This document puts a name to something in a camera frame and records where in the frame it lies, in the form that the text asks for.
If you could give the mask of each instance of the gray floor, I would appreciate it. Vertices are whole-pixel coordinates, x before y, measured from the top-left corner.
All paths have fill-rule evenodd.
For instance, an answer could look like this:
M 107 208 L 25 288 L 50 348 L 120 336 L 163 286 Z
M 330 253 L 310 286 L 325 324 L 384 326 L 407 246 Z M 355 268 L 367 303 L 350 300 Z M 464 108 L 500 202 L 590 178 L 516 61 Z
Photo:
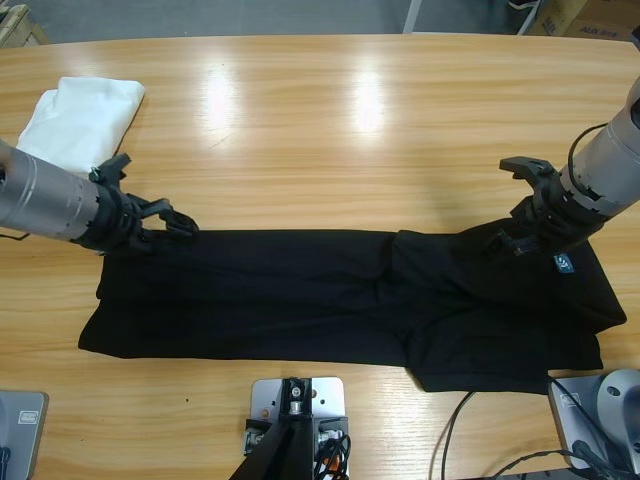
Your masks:
M 200 35 L 400 33 L 410 0 L 10 0 L 54 43 Z M 515 33 L 506 0 L 424 0 L 416 31 Z M 515 480 L 518 476 L 502 477 Z M 568 471 L 527 480 L 573 480 Z

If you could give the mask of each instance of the silver cylinder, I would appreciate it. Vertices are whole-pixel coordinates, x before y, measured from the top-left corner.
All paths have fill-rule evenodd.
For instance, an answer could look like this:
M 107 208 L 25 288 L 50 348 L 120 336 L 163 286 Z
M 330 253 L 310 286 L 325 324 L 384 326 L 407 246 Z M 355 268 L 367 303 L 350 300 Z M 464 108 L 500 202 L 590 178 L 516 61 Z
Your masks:
M 0 226 L 75 240 L 98 211 L 98 188 L 84 178 L 0 141 Z
M 583 207 L 613 217 L 640 200 L 640 129 L 631 118 L 631 107 L 640 98 L 636 80 L 626 105 L 573 159 L 576 183 L 600 196 L 582 194 L 573 185 L 569 166 L 560 181 Z

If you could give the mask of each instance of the cardboard box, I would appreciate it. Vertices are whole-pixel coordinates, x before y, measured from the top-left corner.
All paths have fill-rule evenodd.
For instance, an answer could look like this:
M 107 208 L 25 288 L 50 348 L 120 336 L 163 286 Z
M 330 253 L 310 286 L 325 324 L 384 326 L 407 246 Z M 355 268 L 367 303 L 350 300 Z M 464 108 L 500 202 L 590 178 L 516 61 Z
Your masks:
M 548 0 L 527 35 L 629 41 L 640 0 Z

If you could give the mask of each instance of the metal base plate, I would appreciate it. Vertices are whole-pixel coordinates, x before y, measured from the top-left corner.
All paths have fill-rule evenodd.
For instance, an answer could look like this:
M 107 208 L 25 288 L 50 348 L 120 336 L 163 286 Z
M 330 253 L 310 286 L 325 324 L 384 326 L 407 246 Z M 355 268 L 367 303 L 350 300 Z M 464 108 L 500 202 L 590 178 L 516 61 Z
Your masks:
M 344 384 L 338 377 L 311 379 L 316 392 L 311 400 L 311 412 L 316 418 L 344 417 Z M 282 379 L 258 380 L 251 389 L 252 420 L 276 421 L 280 412 Z
M 587 377 L 574 377 L 558 379 L 571 396 L 589 413 L 591 418 L 598 421 L 596 401 L 598 389 L 606 375 L 590 375 Z M 549 389 L 549 401 L 556 421 L 556 427 L 560 433 L 562 446 L 573 451 L 572 445 L 577 440 L 586 442 L 591 450 L 605 461 L 609 461 L 607 448 L 602 436 L 589 424 L 584 415 L 576 408 L 575 404 L 565 393 L 551 384 Z M 589 468 L 582 460 L 568 458 L 567 461 L 575 468 Z
M 46 393 L 0 391 L 0 446 L 11 450 L 7 480 L 33 475 L 48 400 Z

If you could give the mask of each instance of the robotic arm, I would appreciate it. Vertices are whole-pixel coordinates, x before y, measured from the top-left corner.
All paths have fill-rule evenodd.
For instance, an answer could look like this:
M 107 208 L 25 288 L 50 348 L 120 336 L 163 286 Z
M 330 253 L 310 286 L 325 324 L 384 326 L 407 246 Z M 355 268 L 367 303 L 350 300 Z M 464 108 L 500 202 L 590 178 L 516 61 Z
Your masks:
M 130 161 L 116 155 L 87 180 L 0 141 L 0 226 L 124 256 L 155 253 L 166 239 L 193 238 L 198 226 L 168 200 L 122 193 Z M 165 222 L 163 234 L 142 226 L 156 214 Z
M 640 27 L 632 38 L 640 49 Z M 602 130 L 574 155 L 582 137 L 597 128 Z M 560 172 L 545 160 L 526 157 L 504 159 L 500 168 L 525 179 L 533 195 L 511 211 L 521 231 L 499 232 L 491 250 L 555 254 L 583 242 L 640 199 L 640 78 L 611 122 L 576 139 Z

